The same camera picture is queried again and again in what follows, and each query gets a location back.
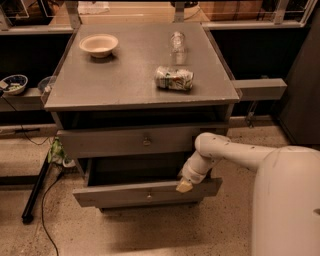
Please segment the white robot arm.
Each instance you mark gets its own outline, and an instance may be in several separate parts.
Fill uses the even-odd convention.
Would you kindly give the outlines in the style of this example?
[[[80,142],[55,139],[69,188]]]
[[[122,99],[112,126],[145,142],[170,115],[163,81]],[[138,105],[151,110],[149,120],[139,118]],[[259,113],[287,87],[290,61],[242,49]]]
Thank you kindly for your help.
[[[320,151],[233,143],[226,136],[202,133],[176,190],[192,190],[222,159],[256,172],[252,256],[320,256]]]

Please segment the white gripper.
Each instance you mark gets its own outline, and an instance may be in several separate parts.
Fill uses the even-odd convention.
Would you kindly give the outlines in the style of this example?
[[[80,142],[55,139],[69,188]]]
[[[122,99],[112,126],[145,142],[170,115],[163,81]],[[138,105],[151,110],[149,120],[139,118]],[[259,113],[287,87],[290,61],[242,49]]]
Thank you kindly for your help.
[[[193,185],[200,184],[208,172],[220,161],[221,158],[202,156],[198,151],[195,151],[182,167],[182,178],[178,182],[176,190],[180,193],[191,191]]]

